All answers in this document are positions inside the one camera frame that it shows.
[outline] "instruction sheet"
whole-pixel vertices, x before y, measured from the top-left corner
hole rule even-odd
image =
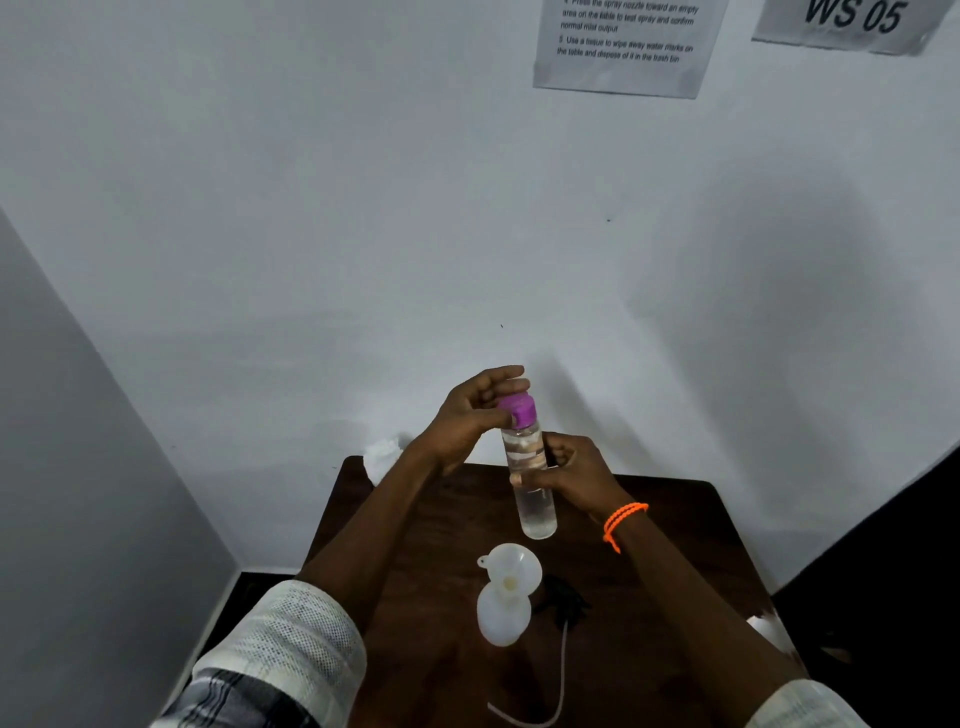
[[[695,99],[727,0],[543,0],[534,86]]]
[[[920,53],[953,0],[767,0],[754,40]]]

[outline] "gray partition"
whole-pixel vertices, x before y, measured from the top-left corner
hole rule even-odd
[[[234,569],[0,210],[0,722],[148,724]]]

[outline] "hand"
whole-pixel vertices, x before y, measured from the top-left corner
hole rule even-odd
[[[530,388],[523,367],[515,365],[488,369],[450,390],[437,416],[408,449],[426,452],[444,475],[463,465],[480,435],[495,427],[510,427],[513,417],[497,409],[501,398]]]
[[[600,450],[589,437],[544,432],[543,442],[557,459],[557,468],[514,473],[511,482],[524,488],[550,488],[582,510],[594,521],[603,523],[620,506],[634,499],[616,482]]]

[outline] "orange bracelet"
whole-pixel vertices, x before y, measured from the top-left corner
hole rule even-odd
[[[617,528],[624,519],[632,516],[637,511],[645,511],[650,506],[647,503],[628,503],[622,508],[617,508],[612,515],[603,524],[603,540],[613,546],[613,550],[620,553],[620,546],[613,540],[613,530]]]

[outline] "wooden table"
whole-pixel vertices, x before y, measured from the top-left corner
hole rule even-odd
[[[651,518],[744,618],[772,608],[713,486],[617,479],[650,503]],[[308,559],[371,490],[362,458],[347,458]],[[487,576],[476,560],[506,542],[530,547],[544,573],[562,577],[592,604],[568,638],[566,698],[556,725],[711,725],[684,656],[630,561],[560,497],[557,518],[553,537],[526,538],[506,467],[465,465],[426,488],[365,636],[369,667],[351,726],[507,726],[487,710],[488,700],[527,722],[553,714],[561,633],[552,615],[535,615],[507,648],[489,645],[477,627],[476,597]]]

